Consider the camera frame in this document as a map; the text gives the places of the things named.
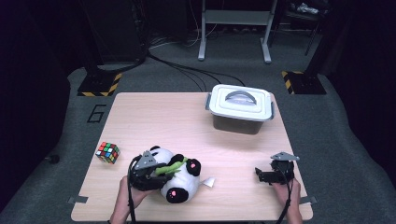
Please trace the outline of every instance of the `hand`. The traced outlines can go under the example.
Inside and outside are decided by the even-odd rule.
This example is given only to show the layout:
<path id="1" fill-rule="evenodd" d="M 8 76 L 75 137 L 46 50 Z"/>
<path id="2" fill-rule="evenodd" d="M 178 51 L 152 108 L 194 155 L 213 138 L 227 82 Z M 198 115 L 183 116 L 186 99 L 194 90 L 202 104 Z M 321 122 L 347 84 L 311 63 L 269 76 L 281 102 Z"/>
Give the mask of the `hand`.
<path id="1" fill-rule="evenodd" d="M 294 223 L 303 223 L 303 218 L 300 213 L 300 193 L 301 193 L 301 185 L 297 179 L 292 179 L 289 182 L 291 195 L 290 195 L 290 207 L 288 209 L 287 218 L 288 224 Z M 288 186 L 280 185 L 279 183 L 272 183 L 274 190 L 276 192 L 276 196 L 279 202 L 284 206 L 286 204 L 286 200 L 289 198 Z"/>
<path id="2" fill-rule="evenodd" d="M 134 201 L 134 208 L 142 203 L 143 199 L 146 198 L 150 193 L 155 190 L 141 191 L 135 188 L 131 188 L 132 200 Z M 120 181 L 119 194 L 117 196 L 116 204 L 114 206 L 113 214 L 111 215 L 111 224 L 124 224 L 127 217 L 130 214 L 129 210 L 129 195 L 128 195 L 128 177 L 124 176 Z"/>

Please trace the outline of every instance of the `storage box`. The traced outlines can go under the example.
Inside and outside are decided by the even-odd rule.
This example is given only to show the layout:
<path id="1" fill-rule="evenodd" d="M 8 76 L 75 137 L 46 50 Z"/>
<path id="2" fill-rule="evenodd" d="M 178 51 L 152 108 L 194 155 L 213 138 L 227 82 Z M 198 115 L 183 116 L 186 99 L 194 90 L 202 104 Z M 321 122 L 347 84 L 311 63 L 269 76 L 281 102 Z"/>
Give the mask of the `storage box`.
<path id="1" fill-rule="evenodd" d="M 206 109 L 213 114 L 216 129 L 256 134 L 274 118 L 271 93 L 249 87 L 219 84 L 208 94 Z"/>

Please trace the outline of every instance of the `table leg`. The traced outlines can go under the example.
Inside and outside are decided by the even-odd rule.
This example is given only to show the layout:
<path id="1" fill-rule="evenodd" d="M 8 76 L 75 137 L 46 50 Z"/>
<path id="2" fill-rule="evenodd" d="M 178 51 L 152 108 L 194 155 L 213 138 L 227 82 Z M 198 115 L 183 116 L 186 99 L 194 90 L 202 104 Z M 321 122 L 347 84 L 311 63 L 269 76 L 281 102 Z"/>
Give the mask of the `table leg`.
<path id="1" fill-rule="evenodd" d="M 264 62 L 265 63 L 271 63 L 271 56 L 270 56 L 270 50 L 268 49 L 268 36 L 271 33 L 271 26 L 272 26 L 272 22 L 274 20 L 274 15 L 275 15 L 275 9 L 276 9 L 276 4 L 277 4 L 277 0 L 273 1 L 273 4 L 271 5 L 271 11 L 270 11 L 270 15 L 268 16 L 268 22 L 267 22 L 267 26 L 265 28 L 265 36 L 264 38 L 260 38 L 261 44 L 262 44 L 262 54 L 264 56 Z"/>
<path id="2" fill-rule="evenodd" d="M 205 20 L 205 0 L 202 1 L 202 26 L 201 26 L 201 45 L 199 47 L 198 60 L 205 59 L 206 50 L 206 20 Z"/>

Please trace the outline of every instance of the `table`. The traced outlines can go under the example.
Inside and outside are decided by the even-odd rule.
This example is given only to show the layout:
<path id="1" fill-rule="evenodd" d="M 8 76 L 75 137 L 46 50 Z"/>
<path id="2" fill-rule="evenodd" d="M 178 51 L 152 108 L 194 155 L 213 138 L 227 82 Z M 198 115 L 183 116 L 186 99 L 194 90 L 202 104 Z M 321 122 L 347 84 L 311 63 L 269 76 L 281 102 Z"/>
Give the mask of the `table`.
<path id="1" fill-rule="evenodd" d="M 262 45 L 262 55 L 265 63 L 271 63 L 270 51 L 268 49 L 268 37 L 275 15 L 277 0 L 273 0 L 270 11 L 243 11 L 243 10 L 210 10 L 205 7 L 205 0 L 202 2 L 202 32 L 201 45 L 198 53 L 198 60 L 205 59 L 206 51 L 206 24 L 243 24 L 243 25 L 264 25 L 265 35 L 260 38 Z"/>
<path id="2" fill-rule="evenodd" d="M 278 219 L 283 206 L 272 187 L 259 181 L 254 169 L 271 171 L 272 155 L 280 151 L 292 154 L 275 98 L 274 119 L 264 122 L 258 134 L 249 135 L 216 130 L 210 111 L 205 110 L 206 96 L 205 92 L 119 93 L 96 146 L 104 141 L 116 144 L 119 158 L 115 164 L 108 164 L 92 155 L 79 192 L 88 201 L 75 204 L 72 219 L 108 220 L 120 179 L 127 174 L 132 158 L 153 146 L 199 160 L 201 179 L 215 177 L 216 181 L 213 188 L 202 185 L 187 203 L 170 204 L 160 192 L 149 195 L 135 210 L 138 221 Z M 298 164 L 294 173 L 304 197 Z M 301 204 L 300 208 L 303 219 L 313 216 L 310 204 Z"/>

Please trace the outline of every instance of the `panda plush toy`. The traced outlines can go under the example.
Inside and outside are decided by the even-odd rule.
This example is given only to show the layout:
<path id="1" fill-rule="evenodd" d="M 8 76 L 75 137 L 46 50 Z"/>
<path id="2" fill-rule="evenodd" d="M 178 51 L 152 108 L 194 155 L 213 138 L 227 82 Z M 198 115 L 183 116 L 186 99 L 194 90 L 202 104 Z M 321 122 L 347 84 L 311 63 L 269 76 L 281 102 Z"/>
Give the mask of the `panda plush toy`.
<path id="1" fill-rule="evenodd" d="M 167 163 L 167 166 L 157 168 L 155 175 L 173 174 L 172 179 L 161 188 L 161 194 L 166 201 L 169 203 L 189 201 L 200 185 L 201 163 L 182 154 L 173 156 L 172 152 L 161 147 L 152 147 L 150 153 L 157 162 Z"/>

